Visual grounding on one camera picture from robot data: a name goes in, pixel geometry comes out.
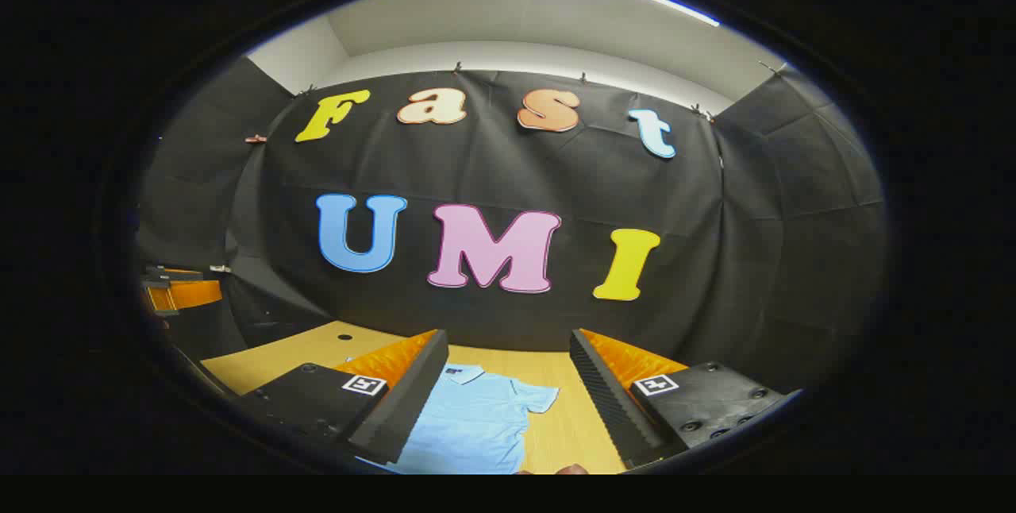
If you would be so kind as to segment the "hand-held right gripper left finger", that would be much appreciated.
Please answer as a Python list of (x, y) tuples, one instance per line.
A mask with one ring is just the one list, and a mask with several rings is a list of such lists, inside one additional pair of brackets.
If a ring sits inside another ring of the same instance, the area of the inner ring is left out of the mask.
[(243, 394), (264, 432), (316, 465), (395, 462), (445, 367), (448, 336), (431, 330), (336, 368), (302, 362)]

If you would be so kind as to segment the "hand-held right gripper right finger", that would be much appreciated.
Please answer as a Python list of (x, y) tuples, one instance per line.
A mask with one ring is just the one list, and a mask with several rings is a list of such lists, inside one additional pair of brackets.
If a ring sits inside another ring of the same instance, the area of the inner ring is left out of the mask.
[(570, 357), (627, 469), (709, 445), (802, 394), (764, 386), (723, 362), (687, 367), (584, 329), (572, 331)]

